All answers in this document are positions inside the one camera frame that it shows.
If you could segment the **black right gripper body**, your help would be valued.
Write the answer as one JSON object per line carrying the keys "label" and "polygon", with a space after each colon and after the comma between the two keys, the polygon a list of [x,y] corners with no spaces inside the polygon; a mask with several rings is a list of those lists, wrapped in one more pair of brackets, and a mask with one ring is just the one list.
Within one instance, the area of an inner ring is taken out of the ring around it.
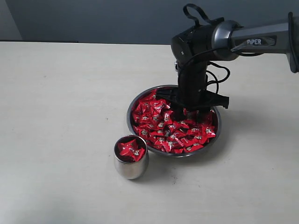
{"label": "black right gripper body", "polygon": [[[207,70],[212,65],[224,69],[226,76],[218,80],[215,74]],[[214,62],[185,64],[178,69],[178,86],[158,88],[157,98],[163,98],[177,108],[189,111],[207,110],[214,106],[227,109],[229,97],[218,94],[219,84],[229,78],[229,69]]]}

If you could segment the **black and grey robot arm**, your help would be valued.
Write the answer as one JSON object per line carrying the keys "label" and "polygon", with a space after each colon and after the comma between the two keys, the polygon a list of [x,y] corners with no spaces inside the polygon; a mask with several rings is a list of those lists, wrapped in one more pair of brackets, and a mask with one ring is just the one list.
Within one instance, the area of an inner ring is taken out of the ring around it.
{"label": "black and grey robot arm", "polygon": [[207,67],[216,61],[284,54],[291,72],[297,73],[299,19],[289,13],[283,20],[243,27],[236,21],[219,18],[176,35],[171,40],[171,50],[176,59],[178,86],[158,90],[157,95],[171,103],[176,119],[184,119],[184,111],[206,112],[214,106],[228,107],[228,97],[207,90],[209,85],[220,83],[218,79],[207,79]]}

